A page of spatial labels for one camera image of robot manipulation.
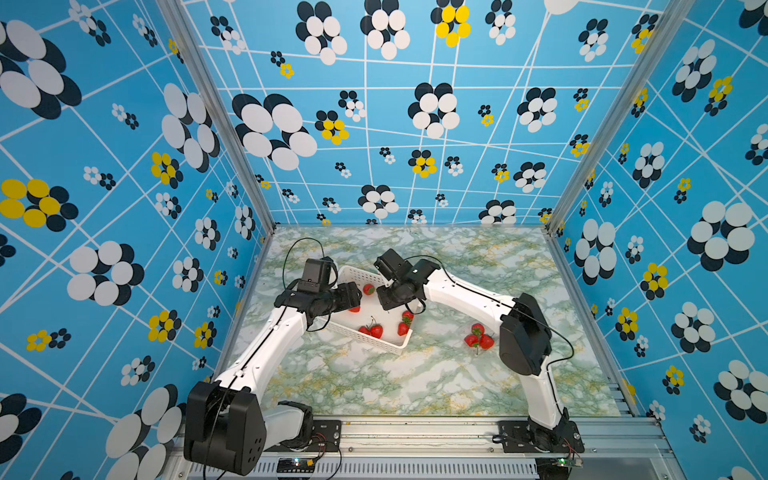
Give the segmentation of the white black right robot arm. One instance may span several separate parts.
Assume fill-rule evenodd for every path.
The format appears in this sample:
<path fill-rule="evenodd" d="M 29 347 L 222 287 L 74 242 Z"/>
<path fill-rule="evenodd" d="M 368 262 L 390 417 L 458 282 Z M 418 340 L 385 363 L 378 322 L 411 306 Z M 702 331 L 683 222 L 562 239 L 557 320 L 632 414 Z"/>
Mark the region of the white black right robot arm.
<path fill-rule="evenodd" d="M 535 298 L 505 296 L 451 276 L 438 264 L 397 261 L 376 269 L 388 281 L 378 293 L 386 311 L 418 300 L 442 304 L 479 321 L 496 336 L 501 362 L 519 377 L 528 405 L 530 442 L 541 451 L 564 446 L 573 432 L 551 373 L 553 330 Z"/>

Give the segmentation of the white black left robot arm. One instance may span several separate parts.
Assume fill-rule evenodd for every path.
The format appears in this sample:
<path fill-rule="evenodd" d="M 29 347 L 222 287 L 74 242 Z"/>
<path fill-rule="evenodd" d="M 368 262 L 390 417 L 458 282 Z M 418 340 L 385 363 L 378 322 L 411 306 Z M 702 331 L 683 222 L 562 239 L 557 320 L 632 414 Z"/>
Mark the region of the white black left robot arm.
<path fill-rule="evenodd" d="M 283 358 L 312 321 L 358 307 L 361 297 L 353 282 L 317 292 L 288 288 L 278 295 L 267 323 L 232 366 L 190 391 L 184 458 L 246 475 L 271 447 L 302 450 L 313 444 L 310 406 L 283 401 L 263 410 L 260 402 Z"/>

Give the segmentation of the white perforated plastic basket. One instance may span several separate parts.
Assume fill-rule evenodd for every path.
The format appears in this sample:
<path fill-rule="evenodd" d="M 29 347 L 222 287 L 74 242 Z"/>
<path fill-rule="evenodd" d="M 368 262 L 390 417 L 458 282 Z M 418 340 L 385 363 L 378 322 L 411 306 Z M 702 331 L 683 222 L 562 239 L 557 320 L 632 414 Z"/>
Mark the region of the white perforated plastic basket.
<path fill-rule="evenodd" d="M 387 285 L 387 280 L 382 275 L 351 266 L 340 267 L 339 274 L 340 283 L 354 282 L 360 290 L 366 286 L 372 286 L 377 290 L 379 287 Z M 404 335 L 398 333 L 402 315 L 407 313 L 407 309 L 403 306 L 385 311 L 380 305 L 377 293 L 373 292 L 370 295 L 362 295 L 358 311 L 346 310 L 333 313 L 327 329 L 388 353 L 401 355 L 414 333 L 412 328 Z M 363 327 L 372 326 L 381 326 L 382 335 L 380 337 L 367 335 L 360 331 Z"/>

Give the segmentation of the small green circuit board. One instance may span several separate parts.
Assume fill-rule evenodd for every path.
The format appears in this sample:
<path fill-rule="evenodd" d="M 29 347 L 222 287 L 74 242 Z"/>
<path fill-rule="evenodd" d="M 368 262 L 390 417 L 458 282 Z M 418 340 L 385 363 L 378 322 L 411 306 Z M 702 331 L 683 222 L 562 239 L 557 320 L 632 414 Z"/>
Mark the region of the small green circuit board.
<path fill-rule="evenodd" d="M 313 458 L 280 458 L 276 472 L 278 474 L 313 474 L 316 461 Z"/>

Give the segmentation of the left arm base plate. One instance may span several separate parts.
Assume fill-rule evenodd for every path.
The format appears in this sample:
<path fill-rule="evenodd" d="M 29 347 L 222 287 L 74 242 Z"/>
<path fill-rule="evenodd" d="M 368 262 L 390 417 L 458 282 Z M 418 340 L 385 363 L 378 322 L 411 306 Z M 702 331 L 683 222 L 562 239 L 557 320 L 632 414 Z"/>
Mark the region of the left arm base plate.
<path fill-rule="evenodd" d="M 285 440 L 267 449 L 267 452 L 329 453 L 338 452 L 342 422 L 337 419 L 314 420 L 310 427 L 301 427 L 295 439 Z"/>

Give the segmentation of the aluminium front rail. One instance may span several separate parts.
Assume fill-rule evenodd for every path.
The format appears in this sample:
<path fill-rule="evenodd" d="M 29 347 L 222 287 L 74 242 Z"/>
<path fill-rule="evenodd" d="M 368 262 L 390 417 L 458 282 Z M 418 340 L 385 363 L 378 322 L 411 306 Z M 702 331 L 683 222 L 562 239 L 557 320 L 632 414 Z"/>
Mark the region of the aluminium front rail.
<path fill-rule="evenodd" d="M 494 442 L 500 417 L 320 416 L 334 445 L 312 471 L 290 472 L 294 452 L 261 455 L 250 479 L 682 479 L 660 424 L 581 417 L 561 453 Z"/>

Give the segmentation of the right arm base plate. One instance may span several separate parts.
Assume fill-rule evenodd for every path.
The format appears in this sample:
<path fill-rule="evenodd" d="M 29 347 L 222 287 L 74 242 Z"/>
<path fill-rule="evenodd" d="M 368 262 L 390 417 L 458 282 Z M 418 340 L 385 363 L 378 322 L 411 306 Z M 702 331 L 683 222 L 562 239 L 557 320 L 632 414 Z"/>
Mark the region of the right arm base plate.
<path fill-rule="evenodd" d="M 533 422 L 499 421 L 492 442 L 505 453 L 584 453 L 585 447 L 576 423 L 562 419 L 553 430 Z"/>

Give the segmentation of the aluminium corner post left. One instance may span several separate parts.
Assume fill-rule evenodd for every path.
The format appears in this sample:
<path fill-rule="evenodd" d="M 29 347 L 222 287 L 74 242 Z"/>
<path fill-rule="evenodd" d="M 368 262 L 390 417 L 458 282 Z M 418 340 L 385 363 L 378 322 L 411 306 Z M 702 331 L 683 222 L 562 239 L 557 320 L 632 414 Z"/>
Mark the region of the aluminium corner post left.
<path fill-rule="evenodd" d="M 182 53 L 185 54 L 185 62 L 190 76 L 211 115 L 213 125 L 231 158 L 235 172 L 264 226 L 266 237 L 270 238 L 274 234 L 276 224 L 267 202 L 255 182 L 254 172 L 238 140 L 235 128 L 228 119 L 227 109 L 216 89 L 213 77 L 204 60 L 203 51 L 195 41 L 183 5 L 180 1 L 171 0 L 159 0 L 157 4 L 174 40 L 181 47 Z"/>

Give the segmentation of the aluminium corner post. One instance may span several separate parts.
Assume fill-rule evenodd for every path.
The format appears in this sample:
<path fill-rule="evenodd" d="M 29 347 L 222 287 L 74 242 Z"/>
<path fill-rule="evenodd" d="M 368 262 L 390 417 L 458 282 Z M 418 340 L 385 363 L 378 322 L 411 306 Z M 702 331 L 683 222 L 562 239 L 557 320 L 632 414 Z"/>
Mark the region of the aluminium corner post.
<path fill-rule="evenodd" d="M 185 62 L 190 76 L 211 115 L 213 125 L 231 158 L 235 172 L 264 226 L 266 237 L 270 238 L 274 234 L 276 224 L 267 202 L 255 182 L 254 172 L 238 140 L 235 128 L 228 119 L 227 109 L 216 89 L 213 77 L 204 60 L 203 51 L 195 41 L 183 5 L 180 1 L 171 0 L 159 0 L 157 4 L 174 40 L 181 47 L 182 53 L 185 54 Z"/>
<path fill-rule="evenodd" d="M 653 38 L 632 67 L 616 99 L 600 124 L 596 138 L 591 142 L 587 155 L 580 161 L 553 210 L 553 215 L 545 228 L 550 237 L 555 237 L 566 214 L 576 203 L 579 192 L 588 176 L 596 169 L 602 155 L 624 122 L 634 99 L 645 87 L 694 4 L 694 0 L 670 1 L 662 12 L 659 26 L 656 28 Z"/>

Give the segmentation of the aluminium corner post right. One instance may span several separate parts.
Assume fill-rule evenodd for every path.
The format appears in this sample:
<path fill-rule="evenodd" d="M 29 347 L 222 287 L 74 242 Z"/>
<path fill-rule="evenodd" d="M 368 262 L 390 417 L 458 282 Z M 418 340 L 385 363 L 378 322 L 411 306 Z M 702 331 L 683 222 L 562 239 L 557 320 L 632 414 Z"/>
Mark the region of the aluminium corner post right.
<path fill-rule="evenodd" d="M 576 203 L 579 192 L 588 176 L 596 169 L 602 155 L 624 122 L 634 99 L 645 87 L 694 4 L 694 0 L 670 1 L 662 12 L 659 26 L 656 28 L 653 38 L 632 67 L 616 99 L 600 124 L 596 138 L 591 142 L 587 155 L 580 161 L 553 210 L 553 215 L 545 228 L 550 237 L 555 237 L 566 214 Z"/>

